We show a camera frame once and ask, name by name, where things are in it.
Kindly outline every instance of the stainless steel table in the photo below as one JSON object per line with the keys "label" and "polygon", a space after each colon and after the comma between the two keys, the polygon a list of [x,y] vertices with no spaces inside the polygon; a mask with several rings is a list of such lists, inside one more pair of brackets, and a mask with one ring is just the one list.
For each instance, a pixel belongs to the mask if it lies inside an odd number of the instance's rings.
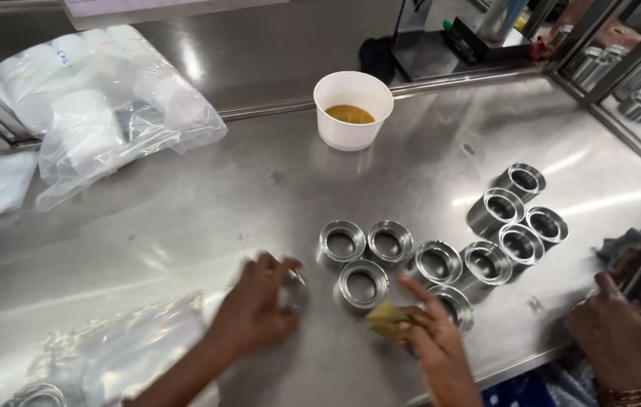
{"label": "stainless steel table", "polygon": [[[558,354],[561,317],[600,268],[592,247],[641,226],[641,158],[545,78],[398,98],[359,153],[326,146],[313,110],[228,127],[215,145],[148,156],[48,213],[28,205],[0,217],[0,402],[24,384],[50,331],[214,292],[264,248],[306,264],[310,303],[296,335],[225,374],[222,405],[403,405],[423,393],[416,361],[335,304],[337,274],[316,264],[317,234],[333,219],[364,230],[392,219],[417,244],[462,249],[477,240],[465,224],[472,203],[525,162],[548,182],[532,202],[571,232],[475,305],[465,345],[487,386]],[[26,202],[42,188],[36,180]]]}

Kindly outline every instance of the oil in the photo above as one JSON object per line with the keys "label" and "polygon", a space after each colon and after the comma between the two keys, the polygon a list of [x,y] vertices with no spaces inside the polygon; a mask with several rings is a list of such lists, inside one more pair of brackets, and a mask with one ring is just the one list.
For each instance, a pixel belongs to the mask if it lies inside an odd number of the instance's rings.
{"label": "oil", "polygon": [[328,116],[336,120],[351,123],[352,125],[367,125],[376,121],[367,111],[349,104],[329,107],[325,110],[325,113],[328,113]]}

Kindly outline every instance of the yellow cloth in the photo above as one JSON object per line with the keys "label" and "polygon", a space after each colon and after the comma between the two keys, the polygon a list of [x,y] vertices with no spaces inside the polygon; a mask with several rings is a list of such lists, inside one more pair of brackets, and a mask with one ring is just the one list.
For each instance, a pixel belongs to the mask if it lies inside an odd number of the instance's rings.
{"label": "yellow cloth", "polygon": [[412,323],[412,320],[394,307],[391,301],[383,301],[366,316],[366,327],[393,343],[405,338],[399,322]]}

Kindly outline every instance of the bracelet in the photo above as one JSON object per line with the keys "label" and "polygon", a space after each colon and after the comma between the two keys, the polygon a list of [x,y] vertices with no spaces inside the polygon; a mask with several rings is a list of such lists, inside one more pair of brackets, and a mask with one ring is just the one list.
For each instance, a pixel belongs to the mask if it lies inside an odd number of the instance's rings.
{"label": "bracelet", "polygon": [[597,386],[597,404],[599,407],[641,407],[641,389],[614,391]]}

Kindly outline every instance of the yellow liquid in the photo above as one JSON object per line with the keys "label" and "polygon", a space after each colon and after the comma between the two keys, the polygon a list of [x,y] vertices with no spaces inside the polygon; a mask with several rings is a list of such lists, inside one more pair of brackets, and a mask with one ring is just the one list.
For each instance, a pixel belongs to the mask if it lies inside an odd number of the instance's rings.
{"label": "yellow liquid", "polygon": [[329,107],[325,110],[325,113],[328,113],[329,116],[336,120],[351,123],[353,125],[366,125],[376,121],[376,119],[374,119],[367,111],[349,104],[340,104],[338,106]]}

